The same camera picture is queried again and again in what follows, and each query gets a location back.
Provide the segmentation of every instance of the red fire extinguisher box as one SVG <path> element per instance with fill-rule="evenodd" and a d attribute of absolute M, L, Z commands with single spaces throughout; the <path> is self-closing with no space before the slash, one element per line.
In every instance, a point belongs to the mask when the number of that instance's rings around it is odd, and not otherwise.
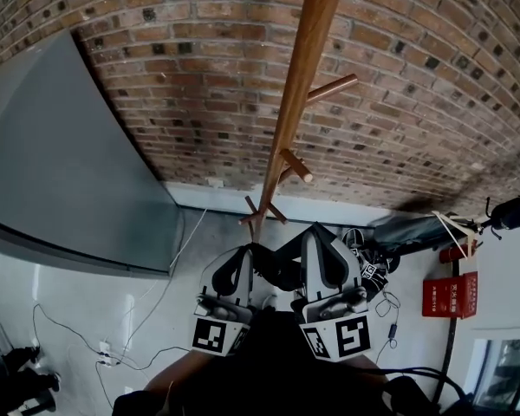
<path fill-rule="evenodd" d="M 478 273 L 424 281 L 422 315 L 460 317 L 476 314 L 478 307 Z"/>

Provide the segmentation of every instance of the white baseboard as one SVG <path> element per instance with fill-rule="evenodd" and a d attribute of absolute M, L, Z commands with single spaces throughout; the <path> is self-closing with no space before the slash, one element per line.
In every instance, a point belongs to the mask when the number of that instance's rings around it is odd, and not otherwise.
<path fill-rule="evenodd" d="M 255 205 L 258 205 L 262 193 L 261 186 L 256 187 L 252 191 L 212 188 L 175 182 L 165 182 L 164 186 L 180 205 L 208 208 L 213 211 L 237 212 L 244 216 L 250 214 L 250 209 L 244 197 L 250 196 Z M 274 205 L 289 220 L 317 221 L 326 224 L 369 226 L 390 216 L 419 217 L 419 214 L 409 214 L 385 208 L 331 200 L 296 198 L 281 194 L 277 194 L 274 197 Z"/>

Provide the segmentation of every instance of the wooden stand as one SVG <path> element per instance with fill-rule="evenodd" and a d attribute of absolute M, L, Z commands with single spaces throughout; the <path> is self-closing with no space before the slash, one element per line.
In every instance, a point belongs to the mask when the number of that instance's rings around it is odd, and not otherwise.
<path fill-rule="evenodd" d="M 267 211 L 283 224 L 287 223 L 287 218 L 271 203 L 277 185 L 293 172 L 304 182 L 312 181 L 312 172 L 304 165 L 303 160 L 290 151 L 304 108 L 330 95 L 338 94 L 357 82 L 356 75 L 348 75 L 309 93 L 338 3 L 339 0 L 304 0 L 260 205 L 256 208 L 247 197 L 246 201 L 252 214 L 239 220 L 240 224 L 249 224 L 253 242 L 260 240 Z M 282 171 L 285 162 L 289 167 Z"/>

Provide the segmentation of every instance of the brick wall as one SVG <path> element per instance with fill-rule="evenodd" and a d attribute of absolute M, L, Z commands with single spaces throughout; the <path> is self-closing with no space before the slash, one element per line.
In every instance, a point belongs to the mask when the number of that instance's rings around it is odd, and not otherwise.
<path fill-rule="evenodd" d="M 71 29 L 166 180 L 263 181 L 302 0 L 0 0 L 0 63 Z M 520 0 L 341 0 L 286 192 L 402 209 L 520 193 Z"/>

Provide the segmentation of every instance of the gray floor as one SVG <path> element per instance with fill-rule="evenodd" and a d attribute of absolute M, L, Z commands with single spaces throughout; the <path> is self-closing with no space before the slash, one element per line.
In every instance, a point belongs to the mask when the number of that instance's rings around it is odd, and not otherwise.
<path fill-rule="evenodd" d="M 185 211 L 188 235 L 201 211 Z M 271 249 L 288 242 L 307 228 L 307 224 L 287 224 L 268 220 L 263 228 L 263 244 Z M 182 253 L 166 297 L 150 319 L 131 340 L 127 355 L 136 366 L 144 367 L 162 348 L 188 346 L 190 316 L 194 310 L 200 275 L 204 267 L 225 250 L 250 241 L 247 227 L 237 224 L 231 215 L 207 212 L 192 241 Z M 380 357 L 381 367 L 440 367 L 445 351 L 448 321 L 421 316 L 422 279 L 436 270 L 437 255 L 431 251 L 404 257 L 400 268 L 390 276 L 388 289 L 401 301 L 399 330 L 395 350 L 386 348 Z M 142 297 L 152 286 L 154 288 Z M 159 300 L 166 286 L 162 280 L 97 276 L 36 265 L 0 255 L 0 322 L 17 347 L 35 343 L 32 309 L 40 303 L 47 314 L 83 334 L 98 347 L 111 335 L 114 353 L 120 353 L 127 336 L 140 324 Z M 261 301 L 273 288 L 255 277 L 254 300 Z M 390 325 L 396 318 L 392 310 L 379 318 L 374 313 L 377 296 L 371 303 L 375 360 L 387 340 Z M 123 315 L 136 303 L 134 310 Z M 289 309 L 289 294 L 278 297 L 278 308 Z M 96 355 L 81 340 L 63 328 L 48 322 L 36 312 L 36 326 L 43 352 L 40 368 L 58 371 L 62 391 L 57 396 L 60 415 L 107 415 L 111 410 L 94 370 Z M 158 356 L 145 372 L 123 365 L 101 367 L 101 375 L 111 401 L 121 394 L 141 389 L 148 378 L 177 360 L 184 352 L 174 349 Z M 431 397 L 435 382 L 417 379 Z"/>

